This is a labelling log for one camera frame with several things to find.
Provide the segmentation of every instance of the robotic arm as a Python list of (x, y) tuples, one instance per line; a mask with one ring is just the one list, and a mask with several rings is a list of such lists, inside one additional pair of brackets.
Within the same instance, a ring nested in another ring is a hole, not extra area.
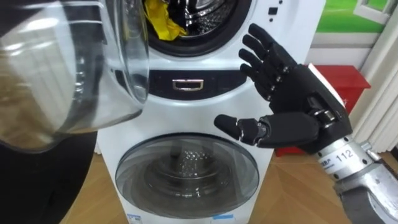
[(367, 142), (359, 144), (345, 107), (313, 65), (295, 60), (264, 29), (252, 24), (239, 56), (241, 71), (269, 101), (273, 115), (238, 119), (219, 115), (215, 126), (245, 144), (298, 146), (314, 155), (335, 181), (354, 224), (398, 223), (398, 176)]

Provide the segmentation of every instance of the white wall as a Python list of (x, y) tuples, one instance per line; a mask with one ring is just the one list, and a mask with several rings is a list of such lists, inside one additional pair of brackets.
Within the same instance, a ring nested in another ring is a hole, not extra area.
[(358, 70), (368, 57), (379, 34), (315, 34), (306, 63), (354, 65)]

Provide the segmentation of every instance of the stacked washing machine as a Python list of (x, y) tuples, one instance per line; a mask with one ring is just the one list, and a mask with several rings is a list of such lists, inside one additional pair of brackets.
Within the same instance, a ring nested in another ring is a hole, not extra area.
[(272, 113), (239, 71), (238, 52), (249, 25), (265, 28), (304, 63), (325, 5), (325, 0), (195, 2), (196, 11), (185, 12), (185, 37), (162, 41), (147, 25), (150, 95), (144, 111), (98, 133), (130, 223), (249, 222), (273, 150), (237, 142), (213, 120), (219, 114)]

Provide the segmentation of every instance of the green sign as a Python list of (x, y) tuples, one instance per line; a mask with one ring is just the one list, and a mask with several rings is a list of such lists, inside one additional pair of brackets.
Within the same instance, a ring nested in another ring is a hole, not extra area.
[[(368, 7), (382, 10), (387, 0), (368, 0)], [(326, 0), (317, 32), (380, 33), (384, 24), (354, 14), (357, 0)]]

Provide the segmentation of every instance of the red object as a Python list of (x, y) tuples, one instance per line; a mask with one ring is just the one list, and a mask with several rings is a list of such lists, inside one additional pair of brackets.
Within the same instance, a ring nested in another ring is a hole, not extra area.
[[(316, 65), (315, 67), (343, 99), (348, 113), (353, 110), (362, 92), (371, 87), (361, 73), (351, 65)], [(280, 157), (284, 154), (304, 154), (304, 152), (297, 147), (285, 147), (276, 149), (275, 154)]]

